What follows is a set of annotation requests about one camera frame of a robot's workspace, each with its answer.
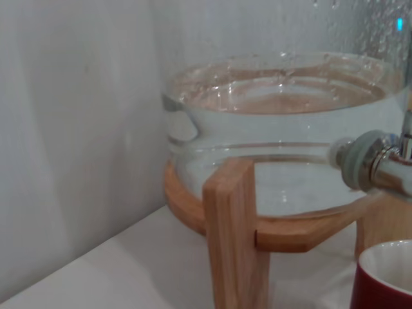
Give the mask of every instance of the red cup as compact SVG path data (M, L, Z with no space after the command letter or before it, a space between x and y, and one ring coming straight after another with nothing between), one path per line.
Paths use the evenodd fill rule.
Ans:
M383 243L359 258L351 309L412 309L412 241Z

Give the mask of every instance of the white wall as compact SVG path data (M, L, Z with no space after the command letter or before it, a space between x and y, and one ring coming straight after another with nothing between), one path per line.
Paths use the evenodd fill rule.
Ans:
M164 204L146 0L0 1L0 301Z

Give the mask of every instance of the metal spigot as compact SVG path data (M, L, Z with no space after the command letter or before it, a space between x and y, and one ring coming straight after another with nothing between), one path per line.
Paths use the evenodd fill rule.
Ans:
M370 131L332 149L332 165L341 169L348 187L364 192L381 189L412 201L412 112L406 114L400 138Z

